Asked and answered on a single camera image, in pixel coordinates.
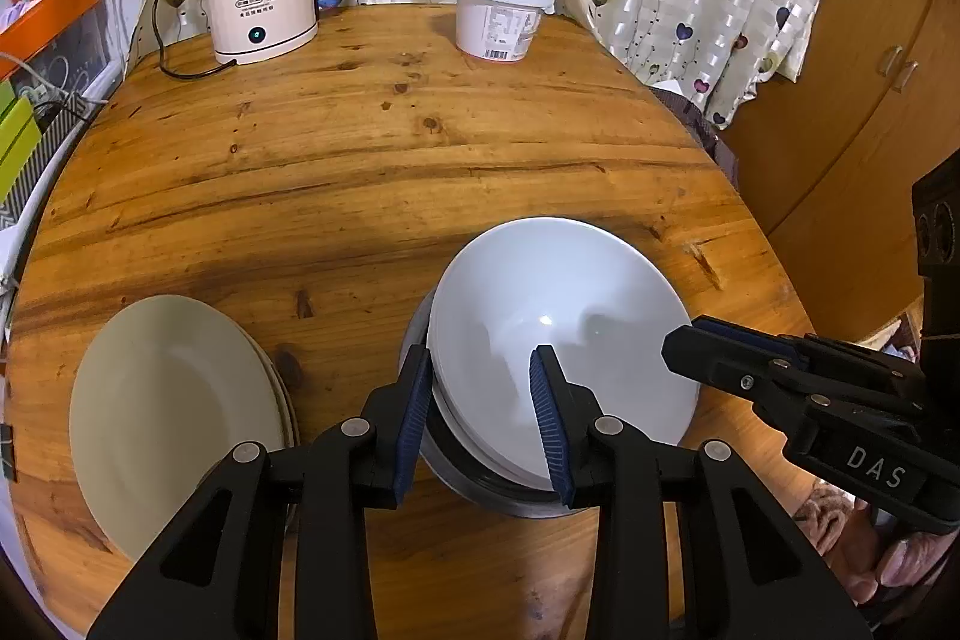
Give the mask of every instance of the wood knot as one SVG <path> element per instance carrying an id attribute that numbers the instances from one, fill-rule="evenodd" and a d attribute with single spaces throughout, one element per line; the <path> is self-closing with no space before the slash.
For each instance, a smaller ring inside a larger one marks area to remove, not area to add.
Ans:
<path id="1" fill-rule="evenodd" d="M 313 306 L 310 304 L 310 295 L 304 289 L 296 292 L 296 317 L 304 320 L 313 317 Z"/>
<path id="2" fill-rule="evenodd" d="M 693 242 L 693 244 L 685 244 L 683 250 L 686 253 L 693 256 L 693 260 L 697 262 L 697 265 L 703 270 L 704 275 L 709 280 L 710 285 L 715 287 L 717 290 L 723 290 L 723 282 L 720 280 L 720 275 L 717 273 L 717 270 L 707 261 L 707 256 L 704 255 L 704 251 L 701 249 L 700 244 Z"/>
<path id="3" fill-rule="evenodd" d="M 402 52 L 390 60 L 392 63 L 396 63 L 397 66 L 419 66 L 421 63 L 424 63 L 424 57 L 416 52 Z"/>

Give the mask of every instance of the stacked bowl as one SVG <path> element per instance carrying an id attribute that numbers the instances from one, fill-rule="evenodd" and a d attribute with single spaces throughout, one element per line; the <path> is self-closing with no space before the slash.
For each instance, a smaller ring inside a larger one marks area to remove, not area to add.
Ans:
<path id="1" fill-rule="evenodd" d="M 553 345 L 566 379 L 603 412 L 677 444 L 698 384 L 667 369 L 664 337 L 690 322 L 656 266 L 566 218 L 523 218 L 469 242 L 421 303 L 402 357 L 425 340 L 433 400 L 422 456 L 477 504 L 522 517 L 568 512 L 550 485 L 529 391 L 530 354 Z"/>

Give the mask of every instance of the cabinet door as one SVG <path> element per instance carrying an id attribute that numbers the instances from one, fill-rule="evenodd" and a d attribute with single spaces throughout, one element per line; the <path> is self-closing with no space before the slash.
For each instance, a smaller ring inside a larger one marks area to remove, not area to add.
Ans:
<path id="1" fill-rule="evenodd" d="M 818 333 L 864 338 L 923 292 L 910 189 L 960 148 L 958 80 L 960 0 L 933 0 L 894 89 L 771 234 Z"/>
<path id="2" fill-rule="evenodd" d="M 797 84 L 774 76 L 733 116 L 723 139 L 739 158 L 739 191 L 770 234 L 870 118 L 896 75 L 877 71 L 910 49 L 930 0 L 822 0 Z"/>

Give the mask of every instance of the power cord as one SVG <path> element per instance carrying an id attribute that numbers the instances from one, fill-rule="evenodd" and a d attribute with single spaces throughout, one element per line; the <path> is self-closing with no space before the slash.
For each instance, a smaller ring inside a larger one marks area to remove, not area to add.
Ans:
<path id="1" fill-rule="evenodd" d="M 67 98 L 69 100 L 71 94 L 68 90 L 64 90 L 63 87 L 59 85 L 55 85 L 46 77 L 41 76 L 39 73 L 37 73 L 37 70 L 26 61 L 22 61 L 19 58 L 17 58 L 15 55 L 11 55 L 8 52 L 3 52 L 2 49 L 0 49 L 0 58 L 5 58 L 6 60 L 11 61 L 11 63 L 16 63 L 18 67 L 22 68 L 22 70 L 25 71 L 27 74 L 30 74 L 37 82 L 40 82 L 43 85 L 46 85 L 50 90 L 52 90 L 54 92 L 54 95 L 62 95 L 64 98 Z M 109 104 L 108 101 L 104 101 L 102 98 L 83 98 L 83 101 L 86 101 L 90 104 L 104 104 L 104 105 Z"/>
<path id="2" fill-rule="evenodd" d="M 90 118 L 81 115 L 79 112 L 75 112 L 62 101 L 45 101 L 34 107 L 34 116 L 37 118 L 37 126 L 40 127 L 41 134 L 46 132 L 47 128 L 50 127 L 50 124 L 61 112 L 66 112 L 66 114 L 73 116 L 84 124 L 90 123 Z"/>
<path id="3" fill-rule="evenodd" d="M 174 79 L 203 79 L 204 77 L 214 76 L 215 74 L 219 74 L 221 71 L 224 71 L 226 68 L 237 65 L 236 58 L 234 58 L 232 61 L 227 61 L 227 63 L 222 63 L 220 66 L 208 68 L 206 71 L 200 71 L 196 74 L 182 74 L 178 73 L 177 71 L 170 71 L 169 68 L 166 67 L 165 63 L 163 63 L 163 40 L 160 38 L 160 29 L 157 27 L 157 4 L 159 3 L 160 0 L 154 0 L 154 10 L 152 11 L 151 22 L 154 24 L 154 36 L 157 38 L 157 45 L 160 47 L 160 61 L 157 65 L 160 66 L 160 71 L 162 71 L 162 73 L 166 74 L 168 77 L 173 77 Z"/>
<path id="4" fill-rule="evenodd" d="M 64 62 L 64 79 L 61 80 L 61 89 L 63 89 L 63 88 L 66 88 L 66 81 L 69 80 L 69 78 L 70 78 L 70 62 L 66 59 L 66 56 L 64 56 L 64 55 L 58 55 L 56 58 L 54 58 L 54 59 L 50 62 L 50 68 L 53 68 L 54 63 L 56 63 L 57 61 L 63 61 L 63 62 Z"/>

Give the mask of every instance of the round wooden table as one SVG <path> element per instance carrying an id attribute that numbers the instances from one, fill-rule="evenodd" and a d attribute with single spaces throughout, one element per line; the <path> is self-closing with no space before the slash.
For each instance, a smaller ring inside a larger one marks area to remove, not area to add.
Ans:
<path id="1" fill-rule="evenodd" d="M 80 495 L 70 389 L 86 346 L 124 306 L 193 296 L 302 369 L 304 439 L 390 383 L 408 319 L 453 255 L 522 215 L 618 234 L 690 316 L 768 332 L 810 325 L 770 245 L 678 121 L 589 33 L 544 20 L 528 57 L 454 47 L 450 6 L 327 16 L 311 44 L 197 82 L 141 63 L 86 132 L 47 206 L 16 302 L 8 418 L 13 504 L 47 605 L 85 630 L 131 566 Z M 174 68 L 212 61 L 200 37 Z M 722 437 L 793 510 L 810 475 L 739 399 L 704 389 L 685 445 Z M 671 609 L 683 603 L 676 519 Z M 398 512 L 368 513 L 383 640 L 582 637 L 596 514 L 499 516 L 421 463 Z M 289 542 L 293 551 L 293 541 Z M 281 637 L 292 636 L 291 557 Z"/>

